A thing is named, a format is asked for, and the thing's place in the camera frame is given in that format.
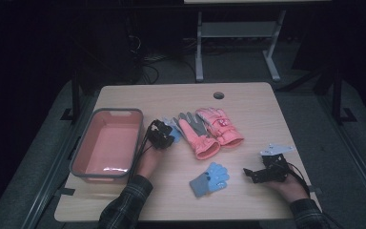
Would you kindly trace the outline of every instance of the pink tray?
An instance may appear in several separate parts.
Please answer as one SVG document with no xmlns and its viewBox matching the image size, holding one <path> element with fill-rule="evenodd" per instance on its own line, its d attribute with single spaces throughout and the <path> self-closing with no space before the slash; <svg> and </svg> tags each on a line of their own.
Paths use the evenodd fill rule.
<svg viewBox="0 0 366 229">
<path fill-rule="evenodd" d="M 71 173 L 87 182 L 127 182 L 143 125 L 138 109 L 100 109 L 71 161 Z"/>
</svg>

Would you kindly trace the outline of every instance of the pink ski glove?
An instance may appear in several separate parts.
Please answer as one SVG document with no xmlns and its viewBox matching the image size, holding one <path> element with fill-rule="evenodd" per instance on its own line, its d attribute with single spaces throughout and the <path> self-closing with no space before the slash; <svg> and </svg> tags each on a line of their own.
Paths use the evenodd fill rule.
<svg viewBox="0 0 366 229">
<path fill-rule="evenodd" d="M 219 142 L 214 138 L 209 138 L 207 130 L 198 115 L 180 113 L 179 117 L 178 121 L 174 118 L 174 122 L 178 123 L 182 135 L 192 146 L 197 159 L 207 159 L 218 153 Z"/>
<path fill-rule="evenodd" d="M 243 136 L 236 130 L 230 119 L 221 109 L 201 108 L 195 111 L 207 126 L 207 130 L 216 137 L 219 143 L 227 148 L 238 146 Z"/>
</svg>

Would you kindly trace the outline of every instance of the metal frame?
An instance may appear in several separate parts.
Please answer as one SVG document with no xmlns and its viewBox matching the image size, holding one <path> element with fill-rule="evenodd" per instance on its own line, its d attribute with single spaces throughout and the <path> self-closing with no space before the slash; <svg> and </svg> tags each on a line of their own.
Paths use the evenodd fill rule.
<svg viewBox="0 0 366 229">
<path fill-rule="evenodd" d="M 202 12 L 200 11 L 197 21 L 195 81 L 204 81 L 203 60 L 201 57 L 201 42 L 203 37 L 271 37 L 272 43 L 268 50 L 263 51 L 263 57 L 273 81 L 280 81 L 280 76 L 272 57 L 275 51 L 275 44 L 280 35 L 285 13 L 286 11 L 282 10 L 276 21 L 267 22 L 203 22 Z"/>
</svg>

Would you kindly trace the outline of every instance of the light blue glove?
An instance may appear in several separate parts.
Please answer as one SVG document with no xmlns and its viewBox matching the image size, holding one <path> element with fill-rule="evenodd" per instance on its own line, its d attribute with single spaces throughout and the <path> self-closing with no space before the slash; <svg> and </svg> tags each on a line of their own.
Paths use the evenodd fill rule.
<svg viewBox="0 0 366 229">
<path fill-rule="evenodd" d="M 201 198 L 207 193 L 212 193 L 228 186 L 226 180 L 228 175 L 227 168 L 215 162 L 211 163 L 206 172 L 190 181 L 194 194 L 197 198 Z"/>
<path fill-rule="evenodd" d="M 165 123 L 165 125 L 172 127 L 172 131 L 169 135 L 174 136 L 173 142 L 174 143 L 179 142 L 180 137 L 182 136 L 179 126 L 174 122 L 173 119 L 168 119 L 166 117 L 163 117 L 162 119 L 163 119 L 163 122 Z"/>
</svg>

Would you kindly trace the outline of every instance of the plaid sleeve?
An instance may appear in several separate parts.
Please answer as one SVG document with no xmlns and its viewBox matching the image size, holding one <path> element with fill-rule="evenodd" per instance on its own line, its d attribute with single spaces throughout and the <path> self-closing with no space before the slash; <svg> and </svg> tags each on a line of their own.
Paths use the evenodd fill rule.
<svg viewBox="0 0 366 229">
<path fill-rule="evenodd" d="M 152 187 L 146 178 L 140 175 L 133 177 L 120 196 L 103 210 L 97 228 L 134 228 Z"/>
<path fill-rule="evenodd" d="M 329 229 L 330 226 L 323 217 L 316 203 L 309 198 L 299 199 L 290 204 L 294 214 L 296 228 Z"/>
</svg>

